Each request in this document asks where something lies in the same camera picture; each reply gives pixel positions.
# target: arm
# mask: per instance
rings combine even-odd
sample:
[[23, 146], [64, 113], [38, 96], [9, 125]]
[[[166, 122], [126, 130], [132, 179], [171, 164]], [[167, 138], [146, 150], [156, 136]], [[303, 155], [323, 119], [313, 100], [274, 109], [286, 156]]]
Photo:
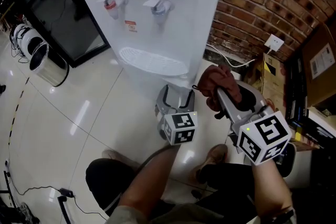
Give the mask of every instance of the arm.
[[179, 148], [173, 147], [154, 157], [135, 177], [118, 205], [133, 207], [148, 217], [164, 192]]
[[252, 168], [258, 216], [272, 217], [292, 206], [290, 191], [273, 160]]

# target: water dispenser tap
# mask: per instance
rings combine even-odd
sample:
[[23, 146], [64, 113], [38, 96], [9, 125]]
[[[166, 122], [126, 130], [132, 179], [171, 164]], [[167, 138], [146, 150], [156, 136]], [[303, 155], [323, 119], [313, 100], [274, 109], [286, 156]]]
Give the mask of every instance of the water dispenser tap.
[[173, 3], [169, 0], [148, 0], [143, 3], [143, 6], [151, 8], [151, 12], [157, 24], [164, 23], [168, 12], [174, 8]]
[[122, 5], [126, 5], [127, 0], [104, 0], [104, 7], [113, 19], [118, 19], [119, 11], [118, 8]]

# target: red cloth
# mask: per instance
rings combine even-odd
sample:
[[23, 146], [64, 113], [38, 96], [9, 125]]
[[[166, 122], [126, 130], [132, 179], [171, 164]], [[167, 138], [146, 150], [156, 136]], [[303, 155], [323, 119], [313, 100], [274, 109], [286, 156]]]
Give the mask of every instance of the red cloth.
[[225, 65], [218, 67], [215, 65], [209, 66], [202, 74], [197, 87], [205, 97], [208, 97], [206, 104], [213, 111], [222, 110], [217, 96], [218, 87], [226, 89], [226, 92], [231, 95], [237, 104], [242, 101], [239, 86], [230, 69]]

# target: stainless steel bin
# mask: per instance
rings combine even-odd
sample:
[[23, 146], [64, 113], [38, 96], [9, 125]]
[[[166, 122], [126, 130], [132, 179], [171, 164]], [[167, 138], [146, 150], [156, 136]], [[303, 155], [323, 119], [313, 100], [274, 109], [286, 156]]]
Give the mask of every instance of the stainless steel bin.
[[60, 86], [69, 73], [69, 64], [46, 42], [41, 42], [35, 48], [29, 67], [33, 73], [54, 87]]

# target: electrical outlet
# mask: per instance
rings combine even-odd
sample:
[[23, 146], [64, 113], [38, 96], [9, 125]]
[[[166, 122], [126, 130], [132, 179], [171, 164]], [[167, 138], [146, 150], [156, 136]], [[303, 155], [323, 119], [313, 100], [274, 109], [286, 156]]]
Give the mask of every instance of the electrical outlet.
[[271, 50], [277, 51], [283, 43], [284, 41], [280, 38], [276, 37], [275, 35], [270, 35], [270, 37], [265, 42], [265, 46], [269, 47]]

